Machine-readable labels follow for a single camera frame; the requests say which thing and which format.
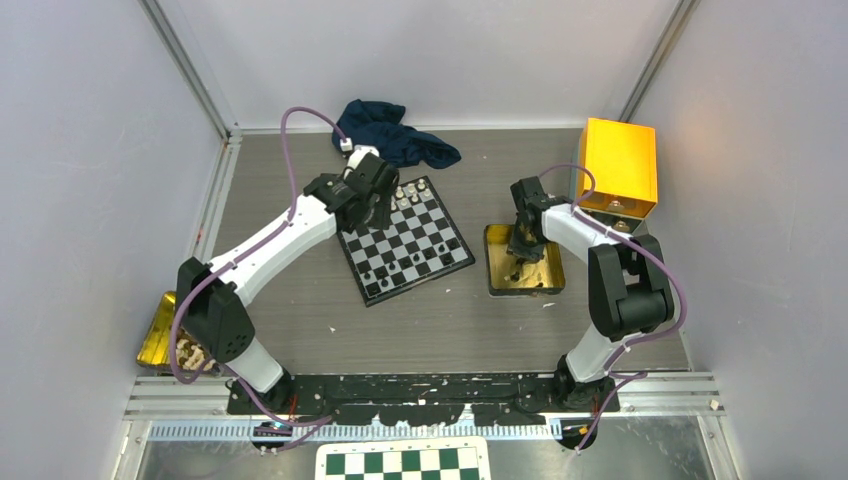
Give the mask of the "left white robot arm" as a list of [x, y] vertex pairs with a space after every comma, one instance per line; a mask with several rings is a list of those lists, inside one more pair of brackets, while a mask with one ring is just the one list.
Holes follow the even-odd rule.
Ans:
[[387, 227], [399, 171], [371, 152], [353, 154], [338, 174], [312, 180], [283, 214], [208, 262], [178, 270], [173, 329], [183, 329], [213, 360], [253, 390], [269, 413], [292, 397], [288, 373], [256, 337], [247, 312], [260, 291], [312, 247], [340, 231]]

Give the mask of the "black white chess board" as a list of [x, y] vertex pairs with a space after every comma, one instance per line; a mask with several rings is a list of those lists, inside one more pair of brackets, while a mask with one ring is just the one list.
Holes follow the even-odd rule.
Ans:
[[427, 176], [398, 186], [386, 229], [359, 226], [337, 238], [367, 307], [475, 263]]

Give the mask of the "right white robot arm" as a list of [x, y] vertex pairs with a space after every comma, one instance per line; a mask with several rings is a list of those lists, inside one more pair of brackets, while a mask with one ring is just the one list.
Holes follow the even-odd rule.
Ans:
[[577, 411], [608, 386], [612, 365], [632, 342], [672, 319], [661, 247], [651, 235], [619, 233], [567, 198], [547, 194], [537, 177], [518, 180], [510, 193], [517, 213], [507, 250], [519, 264], [543, 260], [555, 243], [587, 266], [591, 325], [559, 360], [553, 379], [557, 402]]

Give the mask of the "gold tin with black pieces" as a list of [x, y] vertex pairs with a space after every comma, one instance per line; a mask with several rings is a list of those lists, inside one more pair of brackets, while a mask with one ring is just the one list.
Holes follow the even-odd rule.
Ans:
[[557, 295], [566, 286], [562, 255], [549, 242], [541, 260], [530, 261], [508, 251], [512, 225], [490, 224], [484, 229], [487, 288], [494, 298]]

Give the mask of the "orange drawer box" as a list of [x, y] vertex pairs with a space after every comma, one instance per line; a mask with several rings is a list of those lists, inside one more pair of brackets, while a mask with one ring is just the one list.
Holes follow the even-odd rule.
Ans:
[[639, 229], [659, 200], [656, 145], [652, 127], [588, 118], [572, 162], [596, 185], [580, 208], [619, 232]]

